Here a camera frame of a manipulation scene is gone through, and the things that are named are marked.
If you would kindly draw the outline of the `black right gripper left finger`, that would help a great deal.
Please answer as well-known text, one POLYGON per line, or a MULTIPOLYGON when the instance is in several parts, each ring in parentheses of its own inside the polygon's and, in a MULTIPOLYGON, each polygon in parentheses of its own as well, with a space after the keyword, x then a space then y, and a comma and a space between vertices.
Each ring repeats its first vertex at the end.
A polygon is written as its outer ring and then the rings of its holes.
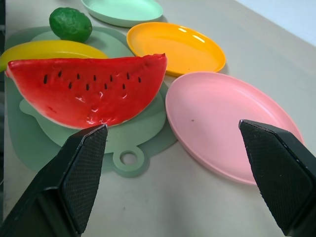
POLYGON ((80 237, 99 188, 108 128, 71 135, 21 195, 0 227, 2 237, 80 237))

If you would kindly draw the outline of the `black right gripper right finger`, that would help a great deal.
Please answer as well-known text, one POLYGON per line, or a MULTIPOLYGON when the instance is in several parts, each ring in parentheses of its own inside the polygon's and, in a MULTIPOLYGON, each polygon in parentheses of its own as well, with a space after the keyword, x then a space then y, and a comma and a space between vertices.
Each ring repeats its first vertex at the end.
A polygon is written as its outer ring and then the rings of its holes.
POLYGON ((316 157, 291 132, 242 119, 238 125, 260 194, 287 237, 316 235, 316 157))

